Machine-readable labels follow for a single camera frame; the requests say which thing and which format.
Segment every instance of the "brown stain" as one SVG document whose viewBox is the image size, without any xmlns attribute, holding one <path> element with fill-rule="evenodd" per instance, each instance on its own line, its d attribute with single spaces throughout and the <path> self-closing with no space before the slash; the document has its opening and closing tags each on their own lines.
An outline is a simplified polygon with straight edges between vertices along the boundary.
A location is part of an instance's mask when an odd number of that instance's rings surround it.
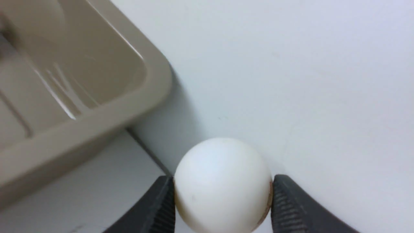
<svg viewBox="0 0 414 233">
<path fill-rule="evenodd" d="M 254 230 L 256 230 L 262 224 L 262 222 L 266 219 L 267 213 L 269 213 L 270 207 L 272 206 L 272 200 L 273 200 L 273 183 L 272 183 L 271 180 L 269 182 L 269 185 L 270 185 L 270 190 L 269 190 L 269 197 L 267 199 L 266 209 L 263 212 L 263 215 L 260 218 L 260 220 L 258 221 L 258 223 L 256 224 L 256 226 L 252 229 L 252 232 Z"/>
</svg>

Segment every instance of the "white wall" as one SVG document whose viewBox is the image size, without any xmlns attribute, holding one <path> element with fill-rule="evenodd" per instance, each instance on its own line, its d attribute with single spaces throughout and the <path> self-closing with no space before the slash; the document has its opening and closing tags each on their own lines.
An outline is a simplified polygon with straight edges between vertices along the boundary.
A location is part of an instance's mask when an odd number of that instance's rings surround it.
<svg viewBox="0 0 414 233">
<path fill-rule="evenodd" d="M 236 137 L 361 232 L 414 232 L 412 1 L 114 2 L 176 72 L 136 126 L 171 171 Z"/>
</svg>

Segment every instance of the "white surface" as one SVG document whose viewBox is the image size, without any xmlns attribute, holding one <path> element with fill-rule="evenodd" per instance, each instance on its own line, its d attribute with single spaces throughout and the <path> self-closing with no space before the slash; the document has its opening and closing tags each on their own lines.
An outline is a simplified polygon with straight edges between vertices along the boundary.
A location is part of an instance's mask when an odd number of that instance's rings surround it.
<svg viewBox="0 0 414 233">
<path fill-rule="evenodd" d="M 174 174 L 176 206 L 197 233 L 251 233 L 267 216 L 272 176 L 262 156 L 233 138 L 189 150 Z"/>
<path fill-rule="evenodd" d="M 361 232 L 414 232 L 412 1 L 114 2 L 177 74 L 136 127 L 171 171 L 236 137 Z"/>
<path fill-rule="evenodd" d="M 0 212 L 0 232 L 102 233 L 160 175 L 123 132 L 97 157 Z"/>
</svg>

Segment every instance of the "beige plastic tray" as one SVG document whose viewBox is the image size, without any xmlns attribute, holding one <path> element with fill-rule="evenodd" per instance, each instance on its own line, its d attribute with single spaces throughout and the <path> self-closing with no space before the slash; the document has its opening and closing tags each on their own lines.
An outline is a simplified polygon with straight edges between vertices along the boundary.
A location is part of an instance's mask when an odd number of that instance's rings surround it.
<svg viewBox="0 0 414 233">
<path fill-rule="evenodd" d="M 165 57 L 109 0 L 5 0 L 0 208 L 96 154 L 166 98 Z"/>
</svg>

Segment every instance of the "ping pong ball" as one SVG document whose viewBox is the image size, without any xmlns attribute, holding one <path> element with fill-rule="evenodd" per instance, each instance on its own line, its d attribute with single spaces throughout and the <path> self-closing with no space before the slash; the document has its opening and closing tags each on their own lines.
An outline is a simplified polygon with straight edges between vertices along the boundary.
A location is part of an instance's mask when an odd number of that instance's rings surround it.
<svg viewBox="0 0 414 233">
<path fill-rule="evenodd" d="M 272 176 L 249 145 L 213 138 L 190 149 L 174 175 L 181 218 L 196 233 L 250 233 L 267 216 Z"/>
</svg>

